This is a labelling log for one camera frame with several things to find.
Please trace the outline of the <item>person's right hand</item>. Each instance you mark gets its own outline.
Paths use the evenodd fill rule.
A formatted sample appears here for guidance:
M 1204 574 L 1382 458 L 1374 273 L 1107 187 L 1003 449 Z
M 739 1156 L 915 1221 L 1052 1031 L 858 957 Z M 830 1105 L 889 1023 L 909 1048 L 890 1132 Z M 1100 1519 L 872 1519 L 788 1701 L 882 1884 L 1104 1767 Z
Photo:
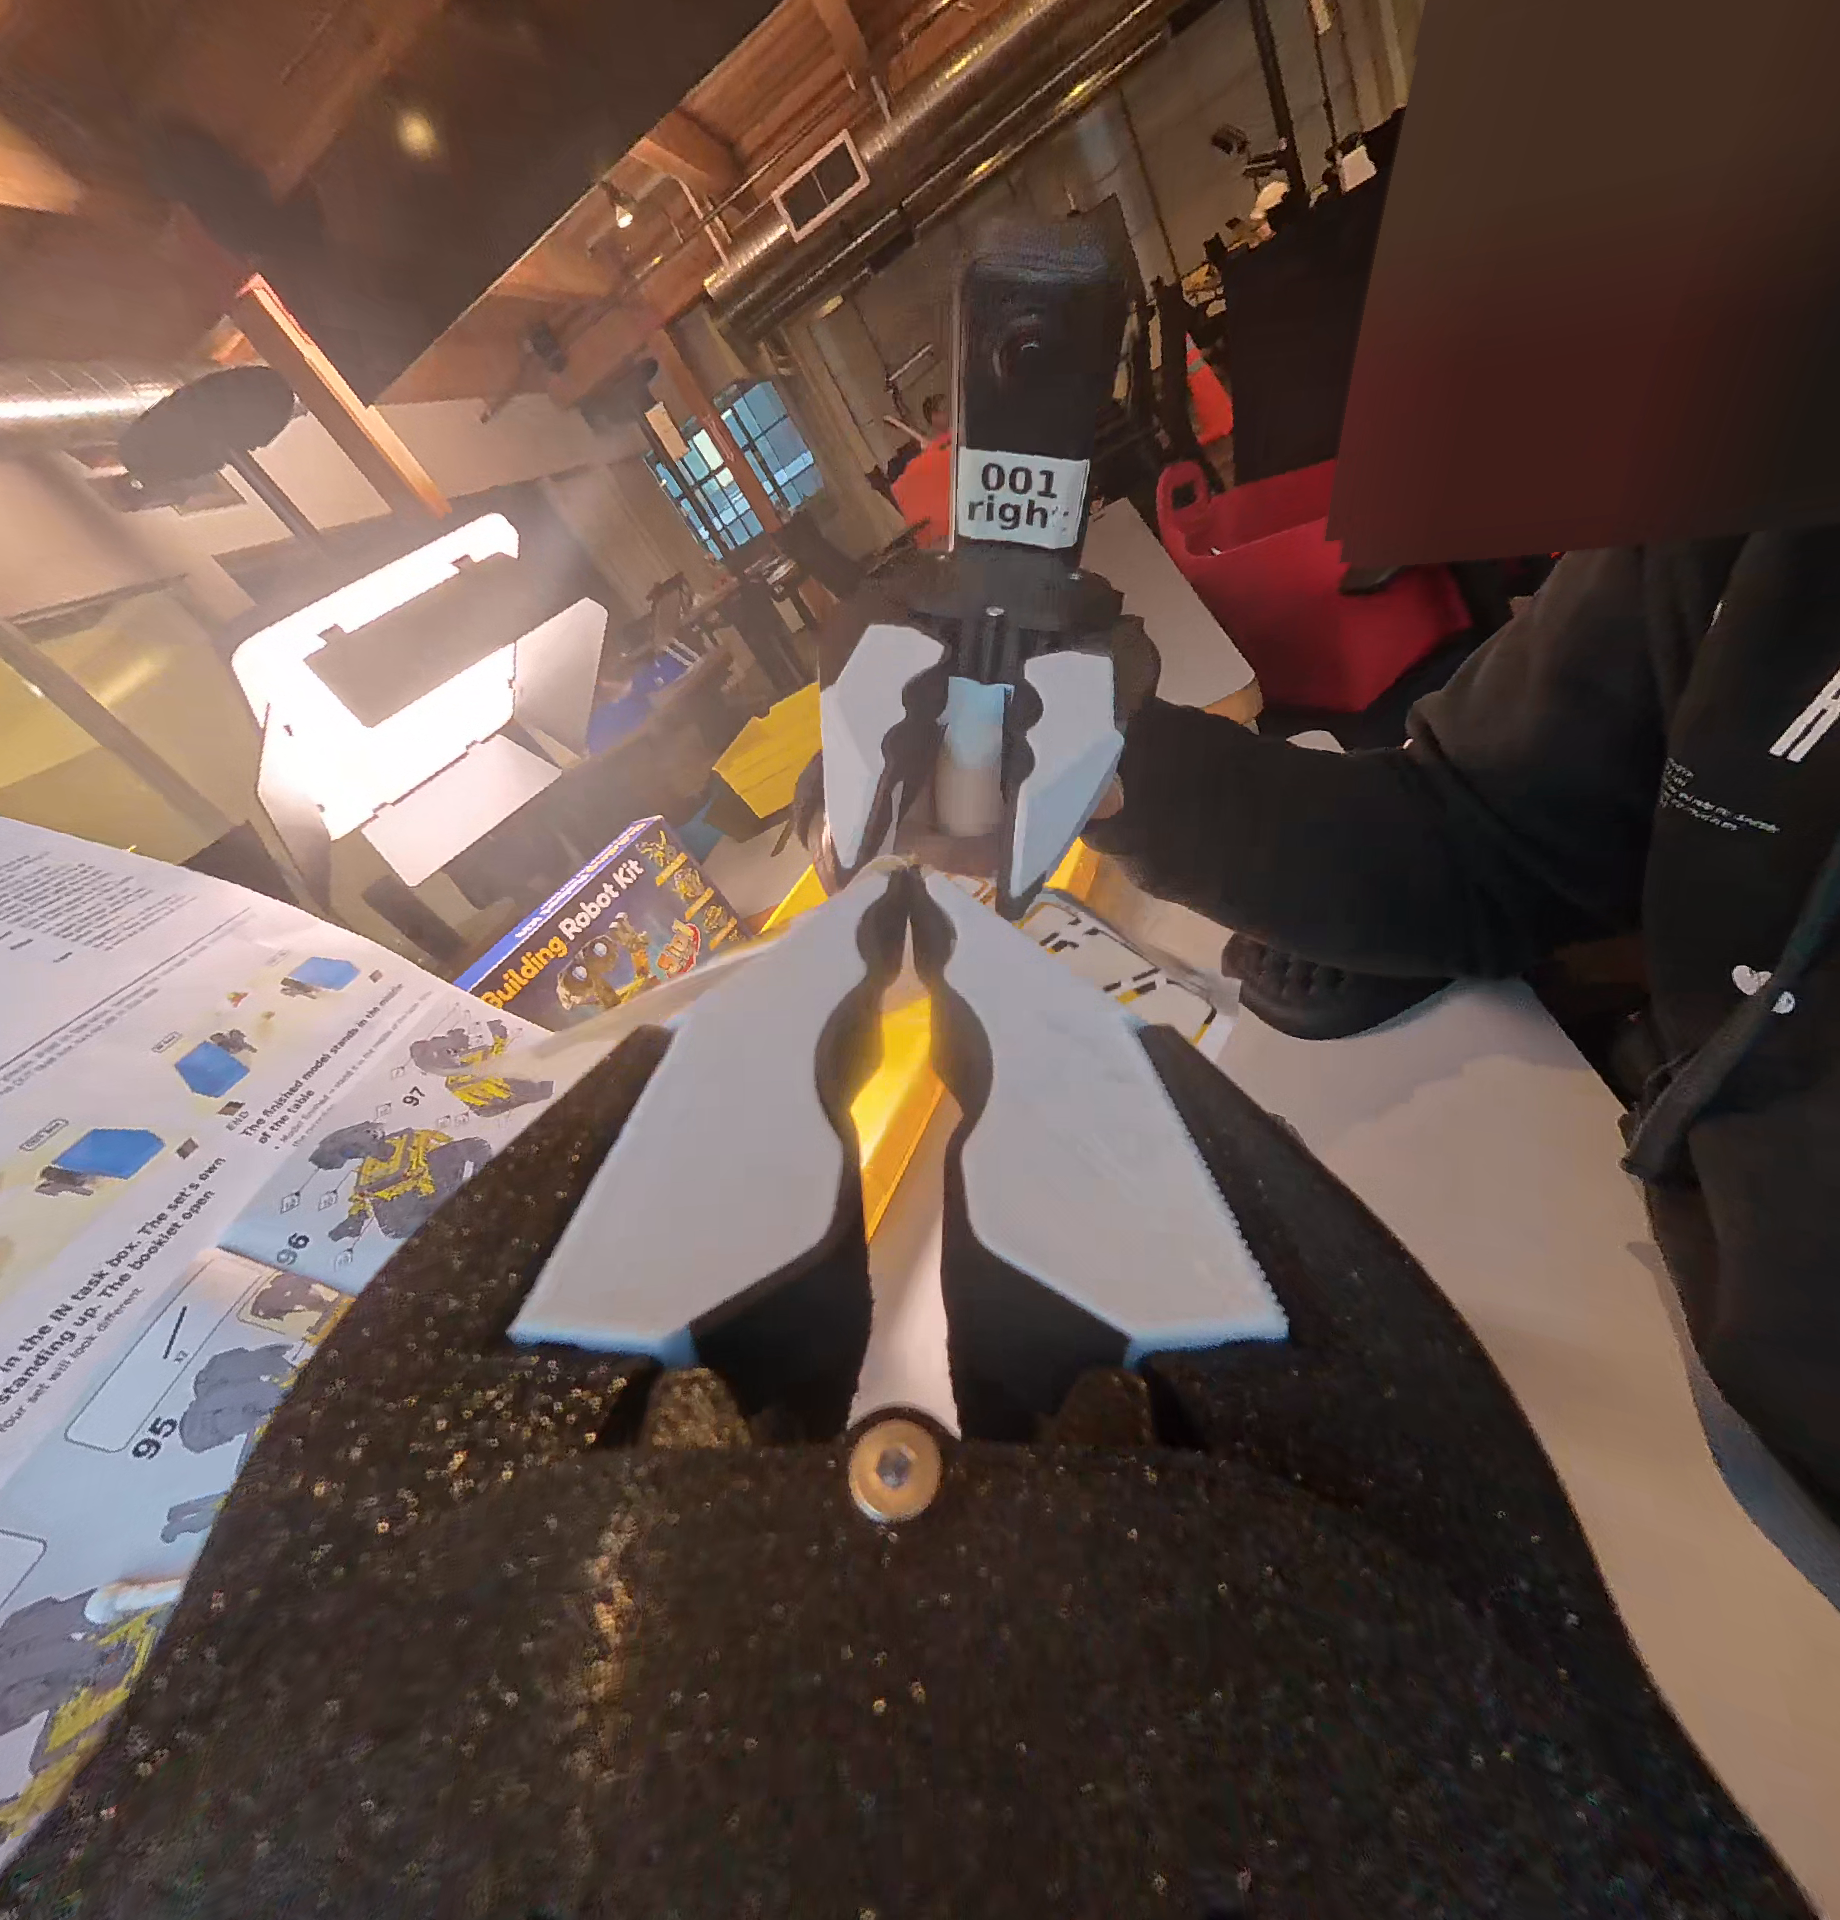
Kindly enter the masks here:
M 918 817 L 899 824 L 896 853 L 918 867 L 968 878 L 994 893 L 1006 867 L 1006 843 L 998 827 L 972 836 L 956 836 L 937 830 L 934 823 L 922 823 Z

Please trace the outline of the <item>white air vent grille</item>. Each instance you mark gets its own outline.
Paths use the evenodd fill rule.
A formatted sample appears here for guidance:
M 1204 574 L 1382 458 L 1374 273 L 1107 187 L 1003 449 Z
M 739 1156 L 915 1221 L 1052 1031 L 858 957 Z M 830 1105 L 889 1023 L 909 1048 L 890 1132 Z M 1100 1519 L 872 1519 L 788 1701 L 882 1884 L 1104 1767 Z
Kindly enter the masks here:
M 798 245 L 869 187 L 852 131 L 840 131 L 771 193 L 788 237 Z

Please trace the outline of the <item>silver ventilation duct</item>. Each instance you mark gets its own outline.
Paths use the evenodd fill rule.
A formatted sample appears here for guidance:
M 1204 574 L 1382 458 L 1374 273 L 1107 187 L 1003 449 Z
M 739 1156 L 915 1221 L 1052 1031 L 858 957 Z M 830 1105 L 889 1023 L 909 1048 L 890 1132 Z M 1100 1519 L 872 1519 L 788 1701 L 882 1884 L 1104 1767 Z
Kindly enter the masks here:
M 740 231 L 702 295 L 716 323 L 757 342 L 809 304 L 897 260 L 951 208 L 1144 61 L 1177 3 L 1005 4 L 936 61 L 857 143 L 861 187 L 806 233 L 784 209 Z

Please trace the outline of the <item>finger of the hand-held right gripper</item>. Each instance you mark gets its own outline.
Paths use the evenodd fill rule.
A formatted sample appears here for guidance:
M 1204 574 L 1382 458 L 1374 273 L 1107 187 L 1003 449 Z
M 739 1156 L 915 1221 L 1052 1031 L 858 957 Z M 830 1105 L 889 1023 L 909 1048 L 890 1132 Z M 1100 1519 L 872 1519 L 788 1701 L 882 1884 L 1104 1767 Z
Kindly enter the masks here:
M 1003 724 L 998 909 L 1017 920 L 1109 786 L 1124 744 L 1115 662 L 1060 650 L 1026 661 Z
M 887 854 L 934 770 L 951 653 L 884 620 L 861 627 L 821 686 L 817 867 L 830 889 Z

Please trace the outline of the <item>robot model instruction booklet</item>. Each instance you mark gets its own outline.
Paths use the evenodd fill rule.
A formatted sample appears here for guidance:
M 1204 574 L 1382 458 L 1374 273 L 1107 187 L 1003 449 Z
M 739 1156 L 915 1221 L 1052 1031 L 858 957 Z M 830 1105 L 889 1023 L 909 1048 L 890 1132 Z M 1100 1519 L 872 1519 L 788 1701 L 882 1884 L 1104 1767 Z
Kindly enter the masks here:
M 309 1121 L 194 1251 L 151 1278 L 154 1226 L 90 1304 L 143 1294 L 0 1488 L 0 1867 L 61 1799 L 138 1683 L 226 1493 L 350 1296 L 555 1100 L 499 1019 L 438 1028 Z

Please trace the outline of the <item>grey background table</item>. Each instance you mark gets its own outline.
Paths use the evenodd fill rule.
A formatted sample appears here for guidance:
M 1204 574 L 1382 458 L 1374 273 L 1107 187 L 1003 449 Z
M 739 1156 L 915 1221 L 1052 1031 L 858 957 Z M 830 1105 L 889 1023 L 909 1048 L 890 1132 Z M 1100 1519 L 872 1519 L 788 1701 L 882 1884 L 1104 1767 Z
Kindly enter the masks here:
M 1107 579 L 1144 624 L 1160 661 L 1160 700 L 1254 729 L 1264 700 L 1248 661 L 1128 502 L 1089 516 L 1084 565 Z

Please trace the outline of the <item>white studio light panel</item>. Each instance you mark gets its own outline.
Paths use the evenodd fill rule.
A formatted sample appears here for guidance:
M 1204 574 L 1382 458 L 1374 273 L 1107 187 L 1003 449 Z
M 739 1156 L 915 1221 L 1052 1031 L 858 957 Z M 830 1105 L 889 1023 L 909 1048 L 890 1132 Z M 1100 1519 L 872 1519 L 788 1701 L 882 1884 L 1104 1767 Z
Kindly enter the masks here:
M 310 896 L 343 841 L 416 887 L 566 781 L 607 626 L 569 563 L 484 512 L 241 636 L 256 799 Z

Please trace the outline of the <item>yellow plastic storage bin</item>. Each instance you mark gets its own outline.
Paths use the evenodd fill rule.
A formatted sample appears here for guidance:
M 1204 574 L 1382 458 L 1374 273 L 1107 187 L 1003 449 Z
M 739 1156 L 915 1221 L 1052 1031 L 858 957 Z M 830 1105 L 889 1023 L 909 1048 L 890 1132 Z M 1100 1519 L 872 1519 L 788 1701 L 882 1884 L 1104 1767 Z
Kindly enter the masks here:
M 1088 899 L 1102 878 L 1102 854 L 1078 845 L 1054 873 L 1052 907 L 1038 911 L 1040 952 L 1065 972 L 1078 974 L 1067 947 L 1052 940 L 1054 926 L 1082 924 Z M 882 1226 L 884 1212 L 912 1164 L 942 1100 L 931 1067 L 931 1007 L 928 988 L 904 965 L 884 994 L 879 1014 L 882 1052 L 861 1090 L 849 1101 L 849 1119 L 858 1142 L 861 1216 L 868 1239 Z
M 735 843 L 755 838 L 791 809 L 821 744 L 821 691 L 813 683 L 750 717 L 713 763 L 707 823 Z

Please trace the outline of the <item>white sticker sheet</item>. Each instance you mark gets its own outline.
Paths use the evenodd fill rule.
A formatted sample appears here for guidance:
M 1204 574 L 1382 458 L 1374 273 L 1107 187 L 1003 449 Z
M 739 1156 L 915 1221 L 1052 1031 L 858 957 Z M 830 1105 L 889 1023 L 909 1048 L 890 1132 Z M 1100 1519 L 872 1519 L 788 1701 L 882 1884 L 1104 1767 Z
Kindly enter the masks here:
M 1209 974 L 1141 947 L 1080 899 L 1040 892 L 1020 929 L 1065 971 L 1089 982 L 1137 1019 L 1168 1027 L 1216 1058 L 1230 1043 L 1236 998 Z

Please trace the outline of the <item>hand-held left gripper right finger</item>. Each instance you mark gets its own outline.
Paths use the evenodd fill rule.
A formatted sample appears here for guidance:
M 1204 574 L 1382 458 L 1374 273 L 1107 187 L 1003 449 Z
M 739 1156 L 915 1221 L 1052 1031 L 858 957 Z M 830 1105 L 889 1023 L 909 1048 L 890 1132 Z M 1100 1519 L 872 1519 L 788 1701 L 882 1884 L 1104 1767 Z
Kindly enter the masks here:
M 941 1212 L 957 1428 L 1040 1428 L 1088 1373 L 1286 1342 L 1160 1076 L 1205 1067 L 1195 1045 L 947 876 L 912 876 L 907 927 L 957 1108 Z

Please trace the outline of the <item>blue printed cardboard box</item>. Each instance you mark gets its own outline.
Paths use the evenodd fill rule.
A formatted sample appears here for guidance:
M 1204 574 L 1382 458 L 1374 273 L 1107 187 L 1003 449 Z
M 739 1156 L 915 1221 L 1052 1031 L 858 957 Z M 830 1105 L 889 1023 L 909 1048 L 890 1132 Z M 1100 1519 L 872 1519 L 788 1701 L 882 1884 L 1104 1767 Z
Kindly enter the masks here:
M 740 947 L 739 912 L 662 817 L 579 867 L 456 986 L 495 1015 L 559 1031 Z

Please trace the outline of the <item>person's right forearm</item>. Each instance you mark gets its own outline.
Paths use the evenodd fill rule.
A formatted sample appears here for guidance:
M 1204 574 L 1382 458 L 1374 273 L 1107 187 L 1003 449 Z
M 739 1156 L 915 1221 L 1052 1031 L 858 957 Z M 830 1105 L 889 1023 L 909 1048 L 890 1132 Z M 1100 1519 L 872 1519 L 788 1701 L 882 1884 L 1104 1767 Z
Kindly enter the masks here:
M 1391 751 L 1299 751 L 1149 700 L 1085 843 L 1147 893 L 1319 965 L 1503 979 L 1637 929 L 1662 736 L 1645 662 L 1503 643 Z

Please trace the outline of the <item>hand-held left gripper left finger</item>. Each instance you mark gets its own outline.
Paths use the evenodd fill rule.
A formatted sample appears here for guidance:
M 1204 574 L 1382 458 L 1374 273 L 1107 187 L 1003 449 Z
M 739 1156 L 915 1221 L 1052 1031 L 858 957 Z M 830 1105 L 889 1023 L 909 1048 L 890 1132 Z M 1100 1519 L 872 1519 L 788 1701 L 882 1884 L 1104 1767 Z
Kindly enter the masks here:
M 907 871 L 873 867 L 697 994 L 510 1322 L 845 1422 L 872 1322 L 852 1101 L 882 1060 Z

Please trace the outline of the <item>person in black hoodie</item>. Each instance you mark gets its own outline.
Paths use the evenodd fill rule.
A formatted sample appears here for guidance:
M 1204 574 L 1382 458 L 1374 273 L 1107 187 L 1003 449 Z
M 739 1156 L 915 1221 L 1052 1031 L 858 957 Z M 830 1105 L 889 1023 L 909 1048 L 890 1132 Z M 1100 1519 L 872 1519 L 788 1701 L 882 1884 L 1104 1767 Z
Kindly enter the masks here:
M 1781 1543 L 1840 1536 L 1840 526 L 1572 554 L 1409 736 L 1534 952 L 1638 937 L 1626 1166 Z

